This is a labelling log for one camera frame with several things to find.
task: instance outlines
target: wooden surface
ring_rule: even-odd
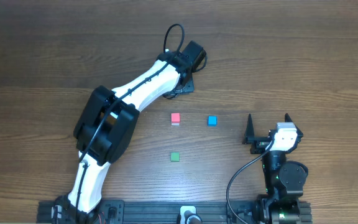
[[[358,1],[306,0],[0,0],[0,222],[34,222],[39,200],[71,190],[72,132],[90,93],[149,69],[176,22],[208,65],[193,94],[141,113],[103,197],[224,201],[254,158],[241,144],[248,113],[263,136],[289,113],[305,134],[289,158],[309,167],[302,199],[314,223],[358,223]],[[170,113],[181,113],[179,127]],[[257,164],[231,197],[264,189]]]

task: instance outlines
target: blue cube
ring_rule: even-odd
[[[216,126],[217,118],[216,116],[208,116],[208,126]]]

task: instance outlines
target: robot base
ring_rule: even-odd
[[[231,205],[237,214],[248,221],[254,222],[250,218],[250,211],[255,202],[232,201]],[[37,223],[51,223],[51,211],[54,202],[39,202]],[[97,218],[93,223],[106,224],[167,224],[177,223],[180,207],[195,206],[197,214],[203,219],[205,224],[232,224],[240,223],[230,213],[227,213],[226,202],[124,202],[123,200],[102,200],[98,206],[100,220]],[[310,204],[301,202],[302,224],[312,224]],[[61,210],[60,224],[75,223],[72,218]]]

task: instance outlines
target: colored block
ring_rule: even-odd
[[[208,126],[216,126],[217,120],[216,116],[208,116]]]
[[[172,125],[179,125],[180,113],[172,113],[171,114],[171,123],[172,123]]]
[[[179,152],[171,152],[171,162],[179,162]]]

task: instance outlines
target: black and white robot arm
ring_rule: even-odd
[[[93,223],[96,219],[109,166],[129,145],[139,113],[161,95],[173,98],[194,90],[192,73],[204,59],[205,66],[206,52],[194,41],[180,52],[184,34],[176,51],[165,50],[167,35],[174,26],[180,26],[183,32],[179,24],[169,28],[164,52],[153,66],[124,86],[96,88],[76,124],[74,137],[80,157],[76,180],[73,190],[56,200],[76,223]]]

